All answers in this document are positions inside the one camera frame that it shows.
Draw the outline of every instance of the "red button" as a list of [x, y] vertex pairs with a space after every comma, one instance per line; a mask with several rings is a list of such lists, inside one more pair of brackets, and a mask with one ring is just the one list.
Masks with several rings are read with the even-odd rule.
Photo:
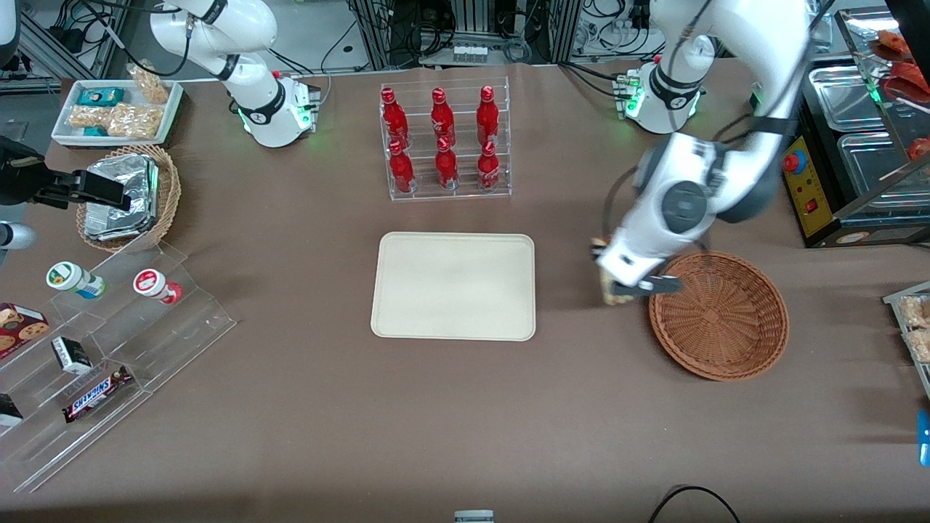
[[799, 158], [797, 154], [788, 154], [785, 156], [785, 159], [781, 161], [781, 169], [785, 172], [796, 172], [800, 166], [801, 158]]

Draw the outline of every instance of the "acrylic bottle rack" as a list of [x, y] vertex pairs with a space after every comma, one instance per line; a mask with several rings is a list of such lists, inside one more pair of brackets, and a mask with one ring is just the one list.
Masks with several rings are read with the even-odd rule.
[[[483, 192], [478, 186], [478, 158], [481, 146], [478, 143], [478, 104], [481, 87], [494, 88], [494, 102], [498, 106], [497, 156], [500, 163], [499, 182], [493, 192]], [[427, 82], [398, 82], [382, 84], [391, 87], [398, 103], [404, 108], [410, 128], [411, 146], [406, 151], [413, 163], [417, 190], [405, 194], [397, 190], [391, 175], [391, 142], [384, 118], [381, 122], [381, 138], [384, 149], [384, 166], [388, 173], [388, 189], [391, 200], [425, 200], [479, 196], [509, 196], [513, 190], [511, 165], [511, 88], [507, 76], [477, 78], [472, 80], [436, 80]], [[455, 119], [456, 145], [452, 150], [458, 160], [458, 187], [447, 191], [439, 184], [436, 171], [436, 137], [432, 129], [432, 90], [442, 87]], [[383, 103], [380, 106], [383, 114]]]
[[[0, 392], [23, 417], [14, 427], [0, 425], [0, 483], [7, 491], [38, 489], [235, 326], [191, 279], [185, 259], [168, 244], [141, 237], [90, 271], [106, 282], [103, 295], [85, 300], [62, 292], [39, 308], [51, 330], [0, 360]], [[181, 285], [178, 302], [165, 305], [132, 288], [147, 268]], [[80, 342], [93, 369], [81, 376], [63, 372], [51, 347], [58, 336]], [[120, 367], [134, 380], [66, 423], [61, 410]]]

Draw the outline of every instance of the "table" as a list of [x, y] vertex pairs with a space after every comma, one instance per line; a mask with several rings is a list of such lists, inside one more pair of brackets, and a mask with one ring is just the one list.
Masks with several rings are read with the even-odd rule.
[[[501, 74], [513, 198], [392, 203], [380, 83]], [[746, 110], [750, 82], [719, 60], [686, 130], [709, 138]], [[772, 278], [791, 336], [759, 378], [708, 382], [659, 348], [643, 302], [601, 304], [589, 238], [607, 188], [657, 137], [573, 76], [525, 65], [340, 76], [319, 132], [281, 150], [243, 132], [221, 85], [186, 89], [167, 241], [241, 323], [34, 495], [0, 497], [0, 511], [17, 511], [0, 512], [5, 523], [442, 522], [468, 508], [501, 523], [641, 522], [683, 483], [717, 490], [744, 521], [926, 520], [914, 429], [926, 401], [881, 301], [930, 279], [925, 253], [805, 250], [783, 192], [754, 221], [718, 222], [712, 248]], [[101, 156], [53, 146], [47, 162]], [[40, 239], [0, 271], [10, 301], [48, 299], [53, 262], [104, 258], [78, 238], [73, 211], [34, 207], [26, 222]], [[531, 236], [536, 336], [377, 338], [368, 323], [389, 231]], [[665, 512], [728, 520], [701, 493]]]

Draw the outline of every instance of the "cookie box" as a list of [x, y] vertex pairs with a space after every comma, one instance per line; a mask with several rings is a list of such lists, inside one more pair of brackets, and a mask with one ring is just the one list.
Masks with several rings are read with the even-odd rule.
[[0, 302], [0, 359], [48, 332], [48, 320], [42, 313]]

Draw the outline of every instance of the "white tray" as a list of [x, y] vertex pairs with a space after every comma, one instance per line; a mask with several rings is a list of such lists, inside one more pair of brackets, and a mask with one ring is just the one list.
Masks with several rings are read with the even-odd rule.
[[384, 235], [371, 329], [382, 338], [529, 340], [536, 332], [533, 240], [526, 235]]
[[165, 87], [168, 88], [168, 101], [165, 104], [165, 115], [162, 116], [162, 123], [158, 126], [158, 132], [152, 140], [139, 140], [135, 138], [126, 138], [121, 136], [84, 136], [83, 127], [71, 127], [68, 125], [68, 116], [71, 109], [77, 103], [81, 91], [85, 89], [94, 89], [100, 87], [122, 87], [125, 90], [123, 101], [126, 103], [138, 105], [151, 105], [142, 91], [136, 87], [136, 82], [132, 80], [78, 80], [71, 86], [68, 98], [65, 99], [64, 106], [59, 113], [58, 121], [55, 122], [55, 128], [52, 129], [52, 140], [61, 145], [70, 147], [124, 147], [126, 145], [158, 145], [164, 143], [168, 137], [168, 131], [171, 130], [171, 123], [174, 121], [175, 113], [180, 105], [181, 95], [184, 94], [184, 88], [180, 82], [163, 80]]

